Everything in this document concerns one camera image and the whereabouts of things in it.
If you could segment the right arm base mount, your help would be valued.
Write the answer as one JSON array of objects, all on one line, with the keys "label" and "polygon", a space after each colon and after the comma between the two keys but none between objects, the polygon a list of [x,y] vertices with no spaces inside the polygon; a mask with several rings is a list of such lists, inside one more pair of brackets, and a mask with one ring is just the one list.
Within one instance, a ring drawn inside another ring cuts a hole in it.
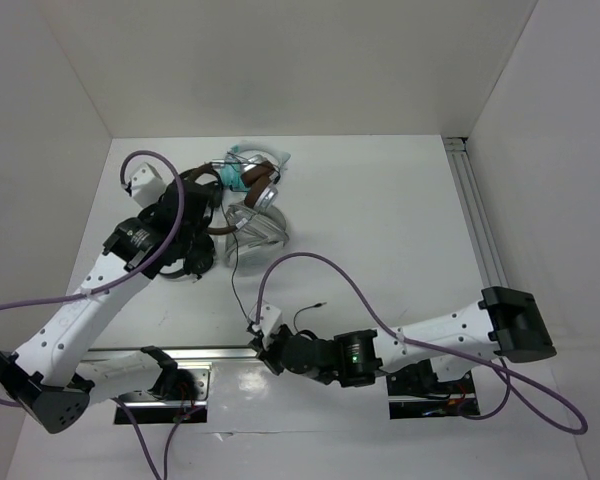
[{"label": "right arm base mount", "polygon": [[472,374],[440,382],[429,361],[404,367],[386,377],[391,420],[479,416]]}]

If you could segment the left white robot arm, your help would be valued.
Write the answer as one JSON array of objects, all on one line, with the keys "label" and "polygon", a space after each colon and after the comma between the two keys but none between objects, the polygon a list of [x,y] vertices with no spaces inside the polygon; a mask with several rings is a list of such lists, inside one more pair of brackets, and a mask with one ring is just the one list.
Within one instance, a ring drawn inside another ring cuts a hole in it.
[{"label": "left white robot arm", "polygon": [[206,233],[215,189],[173,182],[138,216],[118,224],[105,241],[76,300],[64,302],[30,340],[0,351],[0,384],[48,433],[72,426],[97,403],[144,391],[159,400],[194,401],[195,377],[155,346],[96,363],[84,357],[119,311],[160,271],[178,261],[201,276],[213,265]]}]

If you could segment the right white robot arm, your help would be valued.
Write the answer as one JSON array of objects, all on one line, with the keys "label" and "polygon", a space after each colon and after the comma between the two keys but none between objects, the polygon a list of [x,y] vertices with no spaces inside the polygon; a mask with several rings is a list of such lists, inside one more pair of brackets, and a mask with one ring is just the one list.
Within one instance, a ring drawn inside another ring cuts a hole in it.
[{"label": "right white robot arm", "polygon": [[374,384],[382,376],[416,366],[428,392],[440,391],[472,368],[496,358],[532,363],[556,355],[534,296],[502,286],[482,290],[479,301],[448,315],[388,330],[336,335],[294,333],[282,312],[264,302],[249,314],[250,347],[279,375],[289,371],[324,385]]}]

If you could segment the brown leather headphones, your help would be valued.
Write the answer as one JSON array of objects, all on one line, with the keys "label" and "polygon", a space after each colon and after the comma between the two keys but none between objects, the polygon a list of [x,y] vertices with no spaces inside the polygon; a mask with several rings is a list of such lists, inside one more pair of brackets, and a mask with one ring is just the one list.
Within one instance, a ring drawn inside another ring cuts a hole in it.
[{"label": "brown leather headphones", "polygon": [[[239,225],[231,224],[228,222],[226,217],[226,211],[229,206],[233,203],[244,203],[248,208],[262,213],[269,207],[273,206],[273,203],[278,195],[278,190],[273,180],[273,174],[275,173],[274,166],[265,160],[262,163],[255,164],[249,167],[249,169],[241,175],[241,179],[248,187],[246,192],[234,192],[224,186],[224,199],[221,207],[222,215],[225,219],[223,226],[209,226],[204,233],[210,237],[226,237],[240,229]],[[204,164],[198,168],[191,169],[184,173],[184,179],[186,181],[197,182],[201,176],[211,175],[222,183],[219,173],[214,169],[212,163]]]}]

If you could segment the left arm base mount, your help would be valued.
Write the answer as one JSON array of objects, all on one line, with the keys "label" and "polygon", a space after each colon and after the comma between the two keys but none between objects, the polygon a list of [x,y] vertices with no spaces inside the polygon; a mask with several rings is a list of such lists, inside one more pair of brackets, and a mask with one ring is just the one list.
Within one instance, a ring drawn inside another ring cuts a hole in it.
[{"label": "left arm base mount", "polygon": [[120,396],[140,425],[166,425],[177,421],[205,423],[211,365],[198,360],[177,360],[155,346],[143,347],[140,354],[156,365],[156,379],[148,390],[134,390]]}]

